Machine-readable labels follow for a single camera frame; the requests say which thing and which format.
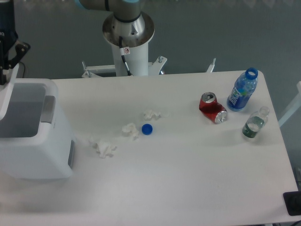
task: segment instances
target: blue label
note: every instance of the blue label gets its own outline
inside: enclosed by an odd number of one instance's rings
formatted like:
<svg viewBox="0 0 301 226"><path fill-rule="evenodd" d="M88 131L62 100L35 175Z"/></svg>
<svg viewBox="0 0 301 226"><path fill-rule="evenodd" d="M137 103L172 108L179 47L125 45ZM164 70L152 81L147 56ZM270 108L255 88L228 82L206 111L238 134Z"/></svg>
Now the blue label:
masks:
<svg viewBox="0 0 301 226"><path fill-rule="evenodd" d="M246 94L247 92L244 89L234 87L231 95L228 97L228 105L236 109L244 108L250 98Z"/></svg>

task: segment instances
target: red can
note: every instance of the red can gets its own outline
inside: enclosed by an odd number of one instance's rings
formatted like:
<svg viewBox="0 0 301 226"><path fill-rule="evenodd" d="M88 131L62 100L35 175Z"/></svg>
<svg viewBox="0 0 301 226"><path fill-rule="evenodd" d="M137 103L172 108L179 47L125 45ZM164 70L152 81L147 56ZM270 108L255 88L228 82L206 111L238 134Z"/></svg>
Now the red can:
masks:
<svg viewBox="0 0 301 226"><path fill-rule="evenodd" d="M204 93L199 103L200 111L215 124L227 119L228 112L217 102L216 95L212 92Z"/></svg>

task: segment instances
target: bottle cap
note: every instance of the bottle cap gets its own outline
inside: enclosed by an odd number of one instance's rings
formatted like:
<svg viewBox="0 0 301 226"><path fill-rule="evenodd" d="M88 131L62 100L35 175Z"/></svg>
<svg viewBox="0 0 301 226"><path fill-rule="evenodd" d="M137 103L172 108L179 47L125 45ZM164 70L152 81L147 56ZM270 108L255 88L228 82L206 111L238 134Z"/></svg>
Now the bottle cap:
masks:
<svg viewBox="0 0 301 226"><path fill-rule="evenodd" d="M152 126L150 124L144 124L142 126L142 133L144 135L149 135L152 133Z"/></svg>
<svg viewBox="0 0 301 226"><path fill-rule="evenodd" d="M249 80L254 80L258 76L258 70L256 68L250 67L246 70L246 78Z"/></svg>

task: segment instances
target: clear plastic bottle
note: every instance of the clear plastic bottle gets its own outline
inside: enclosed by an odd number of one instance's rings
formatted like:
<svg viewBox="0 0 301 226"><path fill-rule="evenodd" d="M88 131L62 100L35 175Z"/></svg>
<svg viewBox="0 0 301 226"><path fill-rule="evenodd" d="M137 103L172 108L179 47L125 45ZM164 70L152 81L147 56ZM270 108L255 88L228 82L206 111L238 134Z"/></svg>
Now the clear plastic bottle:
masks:
<svg viewBox="0 0 301 226"><path fill-rule="evenodd" d="M268 122L269 108L261 107L259 111L251 114L243 127L246 137L254 138L260 129Z"/></svg>
<svg viewBox="0 0 301 226"><path fill-rule="evenodd" d="M236 80L234 88L227 100L227 105L232 111L238 112L245 107L256 89L258 82L257 76L257 69L250 67Z"/></svg>

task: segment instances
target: small green bottle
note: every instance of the small green bottle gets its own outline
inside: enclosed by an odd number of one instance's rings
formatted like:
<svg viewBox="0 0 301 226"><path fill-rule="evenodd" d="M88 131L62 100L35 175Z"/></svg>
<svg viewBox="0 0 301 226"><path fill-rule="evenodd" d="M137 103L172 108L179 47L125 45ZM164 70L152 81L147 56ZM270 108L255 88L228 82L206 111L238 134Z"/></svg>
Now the small green bottle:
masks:
<svg viewBox="0 0 301 226"><path fill-rule="evenodd" d="M243 127L246 137L254 138L260 129L268 122L269 108L261 107L259 111L251 114Z"/></svg>

